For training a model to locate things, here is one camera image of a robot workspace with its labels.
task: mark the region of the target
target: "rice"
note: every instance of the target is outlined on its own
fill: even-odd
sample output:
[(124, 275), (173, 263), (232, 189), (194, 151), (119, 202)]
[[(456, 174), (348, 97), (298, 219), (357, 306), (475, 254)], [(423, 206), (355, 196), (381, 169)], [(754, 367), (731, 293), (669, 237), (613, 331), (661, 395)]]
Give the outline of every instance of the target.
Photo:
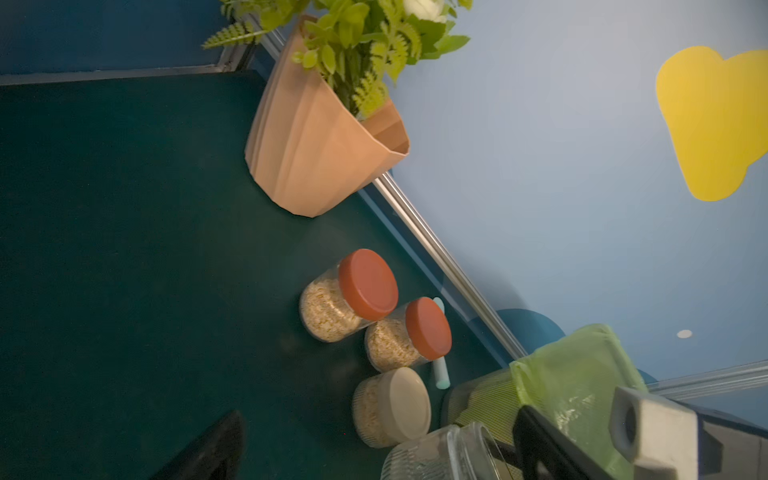
[(378, 392), (381, 378), (382, 376), (378, 375), (363, 380), (355, 389), (352, 400), (352, 418), (357, 435), (366, 445), (374, 449), (397, 445), (397, 441), (384, 432), (384, 427), (379, 420)]
[(323, 342), (337, 342), (368, 323), (344, 300), (336, 279), (307, 285), (301, 293), (299, 311), (306, 329)]
[(411, 366), (422, 358), (408, 335), (405, 319), (381, 319), (366, 332), (366, 351), (373, 368), (380, 372)]

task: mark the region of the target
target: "beige pot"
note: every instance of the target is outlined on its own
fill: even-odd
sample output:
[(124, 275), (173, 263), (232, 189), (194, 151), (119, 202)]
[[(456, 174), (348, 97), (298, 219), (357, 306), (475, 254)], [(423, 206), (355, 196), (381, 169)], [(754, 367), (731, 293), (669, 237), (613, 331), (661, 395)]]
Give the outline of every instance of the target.
[(391, 101), (358, 122), (316, 71), (293, 63), (293, 53), (305, 50), (297, 26), (261, 98), (245, 157), (273, 202), (316, 217), (394, 167), (411, 144)]

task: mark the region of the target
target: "black object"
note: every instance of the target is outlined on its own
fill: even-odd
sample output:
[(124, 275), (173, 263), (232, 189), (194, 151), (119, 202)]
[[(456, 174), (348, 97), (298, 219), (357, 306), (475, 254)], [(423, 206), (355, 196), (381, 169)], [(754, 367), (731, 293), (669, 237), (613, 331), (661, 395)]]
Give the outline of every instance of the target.
[(486, 440), (486, 442), (488, 443), (488, 450), (490, 451), (493, 458), (501, 460), (507, 465), (513, 466), (515, 468), (520, 468), (520, 465), (518, 464), (518, 454), (515, 450), (515, 447), (509, 445), (508, 443), (496, 440), (495, 446), (497, 448), (494, 448), (493, 445), (490, 445), (489, 440)]
[(245, 421), (233, 410), (168, 462), (150, 480), (234, 480), (245, 448)]
[(532, 406), (520, 409), (512, 436), (525, 480), (611, 480)]

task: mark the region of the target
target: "green plastic bag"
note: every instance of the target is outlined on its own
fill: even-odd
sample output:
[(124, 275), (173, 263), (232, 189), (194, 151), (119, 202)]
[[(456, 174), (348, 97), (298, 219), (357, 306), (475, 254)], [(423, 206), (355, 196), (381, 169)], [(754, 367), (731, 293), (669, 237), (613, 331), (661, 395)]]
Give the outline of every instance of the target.
[(484, 377), (456, 422), (483, 422), (498, 441), (512, 444), (518, 410), (533, 405), (608, 474), (624, 480), (632, 478), (632, 467), (608, 432), (617, 386), (647, 391), (613, 330), (589, 325)]

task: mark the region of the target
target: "clear jar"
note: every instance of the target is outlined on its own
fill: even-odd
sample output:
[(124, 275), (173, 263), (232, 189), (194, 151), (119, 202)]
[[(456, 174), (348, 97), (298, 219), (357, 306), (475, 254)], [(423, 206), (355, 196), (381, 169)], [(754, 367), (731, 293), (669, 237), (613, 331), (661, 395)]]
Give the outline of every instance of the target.
[(357, 435), (374, 449), (417, 439), (432, 421), (427, 388), (408, 368), (373, 376), (355, 389), (352, 418)]
[(451, 344), (445, 314), (426, 297), (399, 307), (366, 331), (368, 360), (380, 372), (437, 360)]
[(449, 425), (397, 445), (387, 455), (381, 480), (500, 480), (509, 478), (490, 432), (478, 422)]
[(389, 315), (397, 299), (397, 282), (389, 265), (376, 252), (361, 249), (306, 286), (299, 312), (312, 336), (337, 342)]

